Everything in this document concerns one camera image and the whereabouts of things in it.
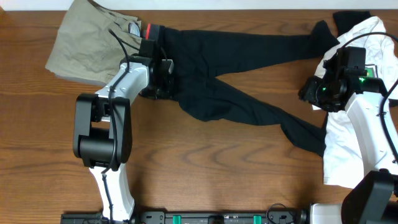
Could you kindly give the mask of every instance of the pant leg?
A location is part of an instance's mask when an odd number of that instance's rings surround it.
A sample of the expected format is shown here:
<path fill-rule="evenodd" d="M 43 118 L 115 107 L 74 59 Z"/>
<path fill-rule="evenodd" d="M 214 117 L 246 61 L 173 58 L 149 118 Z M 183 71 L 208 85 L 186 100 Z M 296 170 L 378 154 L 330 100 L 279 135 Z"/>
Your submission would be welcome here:
<path fill-rule="evenodd" d="M 183 91 L 175 96 L 181 108 L 202 121 L 227 119 L 258 126 L 280 124 L 296 147 L 323 156 L 326 132 L 284 110 L 263 103 L 218 80 L 182 78 Z"/>
<path fill-rule="evenodd" d="M 176 64 L 200 62 L 203 75 L 245 72 L 293 60 L 322 56 L 339 44 L 325 21 L 310 35 L 254 35 L 161 28 L 159 42 Z"/>
<path fill-rule="evenodd" d="M 355 25 L 372 17 L 369 11 L 341 11 L 333 13 L 338 36 L 350 31 Z"/>

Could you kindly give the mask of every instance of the green connector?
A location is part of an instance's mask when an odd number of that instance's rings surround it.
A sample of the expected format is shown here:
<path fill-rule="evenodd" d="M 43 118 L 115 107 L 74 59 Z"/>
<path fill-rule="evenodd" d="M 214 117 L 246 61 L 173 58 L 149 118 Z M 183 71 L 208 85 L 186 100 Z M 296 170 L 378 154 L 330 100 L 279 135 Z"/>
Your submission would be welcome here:
<path fill-rule="evenodd" d="M 181 224 L 181 216 L 180 215 L 173 216 L 173 224 Z"/>
<path fill-rule="evenodd" d="M 253 217 L 254 223 L 253 224 L 261 224 L 261 216 L 260 215 L 255 215 Z"/>

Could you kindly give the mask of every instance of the wood grain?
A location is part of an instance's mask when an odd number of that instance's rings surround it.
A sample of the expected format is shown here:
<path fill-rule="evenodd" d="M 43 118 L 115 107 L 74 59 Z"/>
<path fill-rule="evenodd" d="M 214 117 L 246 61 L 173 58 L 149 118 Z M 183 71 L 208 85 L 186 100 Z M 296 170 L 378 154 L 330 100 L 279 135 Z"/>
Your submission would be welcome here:
<path fill-rule="evenodd" d="M 334 11 L 123 11 L 175 29 L 308 34 Z M 397 11 L 372 11 L 398 35 Z M 44 68 L 65 12 L 7 12 L 0 20 L 0 216 L 2 223 L 59 223 L 98 211 L 94 178 L 72 153 L 76 97 L 97 86 Z M 320 126 L 323 111 L 297 99 L 320 58 L 227 74 L 223 81 Z M 395 124 L 398 111 L 392 111 Z M 341 202 L 349 189 L 323 185 L 322 159 L 293 147 L 278 125 L 201 122 L 173 101 L 132 106 L 129 186 L 138 204 L 170 211 L 265 210 Z"/>

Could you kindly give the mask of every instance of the wooden table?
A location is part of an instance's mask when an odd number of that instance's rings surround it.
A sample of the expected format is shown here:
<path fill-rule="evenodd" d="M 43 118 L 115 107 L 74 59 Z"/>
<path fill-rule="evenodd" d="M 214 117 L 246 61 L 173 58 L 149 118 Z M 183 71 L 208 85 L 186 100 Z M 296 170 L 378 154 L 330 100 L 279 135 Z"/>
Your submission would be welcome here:
<path fill-rule="evenodd" d="M 333 11 L 128 11 L 175 29 L 309 34 Z M 100 211 L 97 184 L 72 153 L 76 97 L 98 86 L 44 68 L 65 12 L 6 12 L 0 18 L 1 223 L 59 223 L 65 212 Z M 372 11 L 398 35 L 397 11 Z M 320 58 L 228 74 L 223 81 L 321 126 L 297 92 Z M 392 112 L 398 124 L 398 111 Z M 279 125 L 201 122 L 173 101 L 137 98 L 129 186 L 143 207 L 169 211 L 265 210 L 341 202 L 349 189 L 323 185 L 322 158 L 293 147 Z"/>

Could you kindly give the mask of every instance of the clothing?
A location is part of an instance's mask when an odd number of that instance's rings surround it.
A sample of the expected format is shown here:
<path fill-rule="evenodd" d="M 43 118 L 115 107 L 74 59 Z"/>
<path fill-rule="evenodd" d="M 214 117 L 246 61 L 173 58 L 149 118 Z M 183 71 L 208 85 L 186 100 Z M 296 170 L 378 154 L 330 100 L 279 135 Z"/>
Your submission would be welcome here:
<path fill-rule="evenodd" d="M 338 38 L 340 45 L 330 49 L 323 60 L 330 59 L 336 50 L 353 37 L 368 32 L 385 32 L 383 22 L 378 17 L 370 17 L 354 26 L 350 31 Z M 394 42 L 384 35 L 370 35 L 355 40 L 348 46 L 366 48 L 366 65 L 375 70 L 375 76 L 384 80 L 386 88 L 390 87 L 398 78 L 398 58 L 394 55 Z M 325 69 L 321 62 L 315 72 L 322 77 Z M 390 98 L 398 99 L 398 90 L 394 90 Z M 328 185 L 340 185 L 354 188 L 364 177 L 364 169 L 354 127 L 345 111 L 328 114 L 326 125 L 326 150 L 323 156 L 323 181 Z"/>
<path fill-rule="evenodd" d="M 108 29 L 137 47 L 141 22 L 136 17 L 109 11 L 87 0 L 75 0 L 58 30 L 46 69 L 62 78 L 97 85 L 109 83 L 124 58 L 118 41 Z M 126 47 L 128 54 L 138 51 Z"/>
<path fill-rule="evenodd" d="M 338 37 L 350 31 L 355 25 L 371 17 L 369 11 L 341 11 L 333 13 Z"/>
<path fill-rule="evenodd" d="M 173 100 L 188 114 L 202 121 L 280 124 L 294 146 L 323 155 L 324 130 L 260 102 L 216 77 L 323 55 L 338 44 L 325 21 L 318 22 L 310 35 L 179 31 L 163 26 L 155 30 L 159 34 L 154 39 L 175 64 Z"/>

